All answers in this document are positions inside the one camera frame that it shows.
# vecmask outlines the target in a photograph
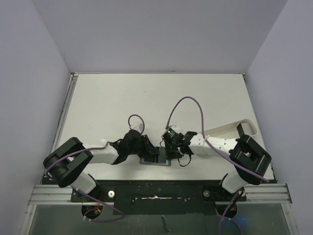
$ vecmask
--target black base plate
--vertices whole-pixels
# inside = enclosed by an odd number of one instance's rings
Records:
[[[103,191],[104,202],[125,214],[216,214],[213,201],[229,202],[233,194],[219,186],[220,181],[97,181]],[[108,192],[115,192],[114,198]],[[210,191],[205,197],[203,192]],[[90,200],[73,191],[71,202]]]

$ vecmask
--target bolt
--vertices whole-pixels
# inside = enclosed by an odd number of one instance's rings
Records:
[[[205,197],[209,197],[210,196],[210,191],[209,190],[205,190],[203,192],[203,194],[204,194]]]
[[[109,198],[114,198],[115,192],[113,190],[109,191],[108,196]]]

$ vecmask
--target purple cable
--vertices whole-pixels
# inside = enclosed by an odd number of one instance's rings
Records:
[[[118,213],[121,214],[120,217],[114,218],[114,219],[102,219],[102,220],[90,219],[92,222],[105,223],[105,222],[113,222],[113,221],[117,221],[117,220],[120,220],[120,219],[125,218],[125,214],[124,214],[123,212],[121,212],[119,209],[115,208],[114,206],[111,206],[111,205],[109,205],[109,204],[107,204],[107,203],[105,203],[105,202],[102,202],[102,201],[100,201],[100,200],[98,200],[98,199],[96,199],[96,198],[94,198],[94,197],[92,197],[92,196],[90,196],[90,195],[84,193],[84,192],[81,191],[81,190],[77,190],[77,191],[80,192],[80,193],[81,193],[82,195],[84,195],[85,197],[88,197],[88,198],[91,199],[92,201],[95,201],[95,202],[97,202],[97,203],[100,203],[100,204],[102,204],[102,205],[104,205],[104,206],[106,206],[106,207],[110,207],[110,208],[113,209],[114,211],[116,211],[116,212],[118,212]],[[88,214],[90,211],[93,211],[93,210],[94,210],[94,209],[91,209],[91,210],[87,211],[87,212],[84,214],[84,216],[87,217],[87,214]]]
[[[241,235],[244,235],[244,231],[242,230],[242,228],[240,227],[240,225],[237,223],[237,221],[236,220],[234,220],[234,219],[231,219],[231,218],[228,218],[228,217],[224,217],[224,219],[227,219],[227,220],[230,220],[231,222],[233,222],[236,226],[237,226],[237,228],[239,229],[239,231],[240,231],[240,234]]]
[[[85,149],[78,150],[78,151],[76,151],[76,152],[67,154],[66,156],[61,157],[60,159],[58,159],[57,161],[55,161],[54,163],[52,163],[52,164],[45,170],[45,175],[46,175],[49,179],[51,179],[51,177],[48,175],[48,173],[49,173],[49,171],[51,171],[51,169],[52,169],[53,167],[55,167],[55,165],[58,164],[59,162],[63,161],[64,159],[67,159],[67,158],[69,158],[69,157],[72,157],[72,156],[75,156],[75,155],[80,154],[80,153],[82,153],[82,152],[85,152],[85,151],[105,149],[105,148],[108,146],[109,143],[110,143],[110,142],[107,142],[106,145],[104,145],[103,147],[85,148]]]
[[[235,199],[236,199],[236,197],[237,197],[237,195],[238,195],[238,192],[239,192],[239,190],[237,190],[237,191],[235,192],[233,198],[230,200],[230,202],[229,202],[229,204],[227,205],[225,211],[223,212],[223,215],[221,216],[220,223],[219,223],[219,235],[221,234],[222,221],[224,220],[224,218],[228,218],[228,217],[225,217],[225,215],[226,215],[228,209],[230,208],[231,204],[233,204],[233,202],[235,201]],[[238,226],[241,235],[243,235],[243,231],[242,231],[242,229],[240,228],[239,224],[238,224],[235,220],[233,220],[233,222]]]
[[[244,168],[243,166],[241,166],[241,165],[235,163],[234,161],[232,161],[225,153],[223,153],[223,152],[219,151],[218,149],[216,149],[216,148],[206,139],[205,134],[204,134],[204,118],[203,118],[203,111],[202,111],[202,108],[201,108],[201,105],[199,104],[199,102],[197,102],[197,100],[194,99],[193,97],[191,97],[191,96],[185,96],[185,97],[181,98],[181,99],[177,102],[177,104],[176,104],[175,107],[173,108],[173,110],[172,110],[172,112],[171,112],[171,114],[170,114],[170,116],[169,116],[169,118],[168,118],[168,120],[167,120],[166,128],[167,128],[167,127],[169,126],[169,124],[170,124],[171,117],[172,117],[172,115],[173,115],[174,110],[175,110],[176,107],[179,105],[179,103],[182,102],[184,99],[191,99],[191,100],[193,100],[193,101],[198,105],[198,107],[199,107],[199,109],[200,109],[200,114],[201,114],[201,133],[202,133],[202,136],[203,136],[205,142],[206,142],[217,154],[219,154],[221,157],[223,157],[225,160],[227,160],[228,162],[232,163],[234,166],[238,167],[239,169],[241,169],[241,170],[243,170],[243,171],[249,173],[250,175],[253,175],[254,177],[256,177],[256,178],[258,178],[258,179],[260,179],[260,180],[262,180],[262,181],[264,181],[264,182],[266,182],[266,183],[269,182],[268,179],[266,179],[266,178],[264,178],[264,177],[262,177],[262,176],[256,174],[256,173],[253,172],[253,171],[250,171],[250,170]]]
[[[142,117],[139,116],[138,114],[132,114],[132,115],[129,116],[128,121],[127,121],[127,122],[128,122],[128,125],[129,125],[129,128],[131,127],[131,122],[130,122],[130,120],[131,120],[132,117],[138,117],[138,118],[140,118],[140,120],[141,120],[141,122],[142,122],[142,131],[140,132],[140,134],[142,134],[142,133],[144,132],[144,130],[145,130],[145,122],[143,121]]]

